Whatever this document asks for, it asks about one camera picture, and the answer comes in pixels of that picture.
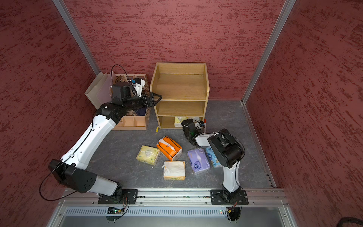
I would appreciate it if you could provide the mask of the orange white tissue pack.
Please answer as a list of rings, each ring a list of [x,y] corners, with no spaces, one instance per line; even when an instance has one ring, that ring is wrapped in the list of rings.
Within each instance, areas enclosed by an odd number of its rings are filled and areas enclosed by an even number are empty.
[[[157,148],[170,161],[177,161],[182,155],[182,147],[168,136],[164,136],[158,141]]]

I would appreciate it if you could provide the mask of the wooden three-tier shelf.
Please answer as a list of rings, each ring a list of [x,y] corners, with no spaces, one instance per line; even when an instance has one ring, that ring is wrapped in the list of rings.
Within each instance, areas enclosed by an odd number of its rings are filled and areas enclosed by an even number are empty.
[[[158,62],[150,92],[162,96],[154,107],[160,129],[176,129],[175,117],[203,121],[210,93],[207,64]]]

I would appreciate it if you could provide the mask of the purple tissue pack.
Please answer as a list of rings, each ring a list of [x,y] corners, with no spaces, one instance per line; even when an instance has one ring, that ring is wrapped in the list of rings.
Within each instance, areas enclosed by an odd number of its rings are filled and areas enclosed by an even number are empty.
[[[195,148],[187,151],[190,160],[191,168],[195,175],[204,173],[210,170],[210,164],[204,149]]]

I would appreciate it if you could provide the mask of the light blue tissue pack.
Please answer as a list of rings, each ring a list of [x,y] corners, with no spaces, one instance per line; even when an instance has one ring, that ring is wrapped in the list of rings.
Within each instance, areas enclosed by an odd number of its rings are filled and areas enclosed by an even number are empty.
[[[223,167],[211,147],[206,147],[205,151],[213,168]]]

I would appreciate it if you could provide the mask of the orange yellow tissue box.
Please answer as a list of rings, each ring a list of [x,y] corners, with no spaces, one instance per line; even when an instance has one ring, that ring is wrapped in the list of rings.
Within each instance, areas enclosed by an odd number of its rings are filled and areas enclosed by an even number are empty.
[[[163,168],[164,180],[183,181],[186,178],[184,161],[165,161]]]

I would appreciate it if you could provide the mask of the yellow green tissue box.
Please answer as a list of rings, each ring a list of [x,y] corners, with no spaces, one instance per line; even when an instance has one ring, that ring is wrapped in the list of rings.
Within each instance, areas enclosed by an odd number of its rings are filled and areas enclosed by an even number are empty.
[[[155,166],[160,156],[160,150],[157,148],[142,145],[136,160],[142,163],[146,163]]]

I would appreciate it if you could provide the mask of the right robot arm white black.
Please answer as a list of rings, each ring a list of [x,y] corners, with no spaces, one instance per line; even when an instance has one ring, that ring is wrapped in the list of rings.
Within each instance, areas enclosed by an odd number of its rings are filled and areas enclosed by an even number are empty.
[[[237,198],[242,193],[237,175],[240,161],[245,155],[244,146],[227,129],[205,133],[204,123],[191,118],[182,121],[181,125],[188,142],[200,148],[210,148],[223,167],[222,195],[225,201]]]

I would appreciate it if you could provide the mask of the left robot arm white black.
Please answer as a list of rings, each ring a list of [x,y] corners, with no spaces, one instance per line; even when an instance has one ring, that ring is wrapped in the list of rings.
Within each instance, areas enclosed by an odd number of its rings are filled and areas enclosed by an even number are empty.
[[[58,183],[81,194],[96,193],[110,203],[119,204],[126,199],[120,183],[86,169],[106,135],[129,111],[154,107],[161,101],[161,95],[142,95],[142,89],[137,89],[136,86],[136,83],[127,82],[112,85],[111,101],[97,109],[90,126],[76,144],[60,160],[53,159],[50,162],[48,167],[51,175]]]

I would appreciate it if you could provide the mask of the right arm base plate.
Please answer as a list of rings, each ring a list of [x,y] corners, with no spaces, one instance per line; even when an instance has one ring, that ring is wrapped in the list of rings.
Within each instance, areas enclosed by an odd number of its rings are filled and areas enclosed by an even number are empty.
[[[225,189],[214,189],[210,191],[211,203],[213,205],[248,205],[248,197],[245,190],[239,188],[230,193]]]

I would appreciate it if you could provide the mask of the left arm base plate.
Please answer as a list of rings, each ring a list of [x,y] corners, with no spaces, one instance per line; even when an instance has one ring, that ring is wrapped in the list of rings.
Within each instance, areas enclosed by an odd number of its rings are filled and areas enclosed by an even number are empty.
[[[123,204],[135,204],[139,190],[137,189],[122,189],[116,190],[113,195],[100,194],[98,204],[105,205],[123,205]]]

